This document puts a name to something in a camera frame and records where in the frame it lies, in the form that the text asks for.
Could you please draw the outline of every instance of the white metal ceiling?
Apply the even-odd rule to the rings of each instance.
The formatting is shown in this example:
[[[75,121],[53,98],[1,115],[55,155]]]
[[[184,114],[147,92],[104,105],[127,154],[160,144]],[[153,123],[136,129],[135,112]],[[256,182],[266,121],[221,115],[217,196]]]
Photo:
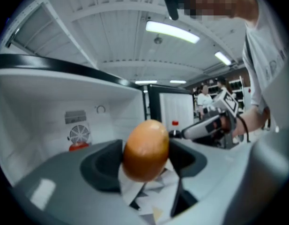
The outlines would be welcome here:
[[[192,80],[224,65],[214,56],[221,51],[241,61],[245,24],[241,19],[195,21],[182,15],[172,21],[163,0],[49,0],[68,28],[73,43],[41,4],[16,34],[16,44],[40,56],[91,66],[131,81]],[[200,37],[197,44],[145,30],[148,20],[170,24]]]

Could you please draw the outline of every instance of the brown egg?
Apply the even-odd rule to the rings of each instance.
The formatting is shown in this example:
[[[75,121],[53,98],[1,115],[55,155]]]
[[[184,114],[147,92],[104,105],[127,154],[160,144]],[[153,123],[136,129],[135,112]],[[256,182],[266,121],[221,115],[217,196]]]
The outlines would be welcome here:
[[[123,155],[123,170],[138,182],[155,179],[164,169],[169,154],[169,136],[156,120],[139,124],[130,134]]]

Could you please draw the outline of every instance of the ceiling light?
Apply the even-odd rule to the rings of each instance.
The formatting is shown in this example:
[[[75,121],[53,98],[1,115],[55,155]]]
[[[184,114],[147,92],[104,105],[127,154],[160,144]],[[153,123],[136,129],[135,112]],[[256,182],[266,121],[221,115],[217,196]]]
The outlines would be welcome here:
[[[198,36],[188,31],[160,22],[148,21],[146,24],[146,31],[167,34],[173,37],[183,39],[190,43],[197,43],[198,40],[200,39]]]
[[[219,60],[221,60],[225,65],[231,65],[231,61],[224,56],[221,52],[215,53],[215,57],[217,57]]]
[[[186,83],[186,81],[171,80],[170,83],[180,83],[180,84],[184,84],[184,83]]]
[[[136,84],[150,84],[150,83],[157,83],[158,81],[152,80],[152,81],[136,81]]]

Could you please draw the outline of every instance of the fan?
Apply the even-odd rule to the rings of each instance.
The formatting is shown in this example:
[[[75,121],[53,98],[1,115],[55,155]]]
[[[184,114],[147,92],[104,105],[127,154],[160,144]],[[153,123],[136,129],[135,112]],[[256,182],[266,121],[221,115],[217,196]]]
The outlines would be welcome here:
[[[87,140],[89,139],[89,134],[90,132],[85,126],[77,125],[71,129],[69,137],[67,137],[67,139],[69,141],[72,141],[73,144],[77,142],[87,142]]]

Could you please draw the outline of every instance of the vent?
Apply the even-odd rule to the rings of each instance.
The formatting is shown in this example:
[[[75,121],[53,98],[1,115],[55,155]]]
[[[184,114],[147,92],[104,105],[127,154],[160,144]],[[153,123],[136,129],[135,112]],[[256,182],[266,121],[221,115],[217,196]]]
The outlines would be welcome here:
[[[72,143],[87,142],[89,139],[89,134],[90,132],[85,126],[77,125],[71,129],[67,139],[72,141]]]
[[[65,113],[65,124],[86,121],[85,111],[71,111]]]

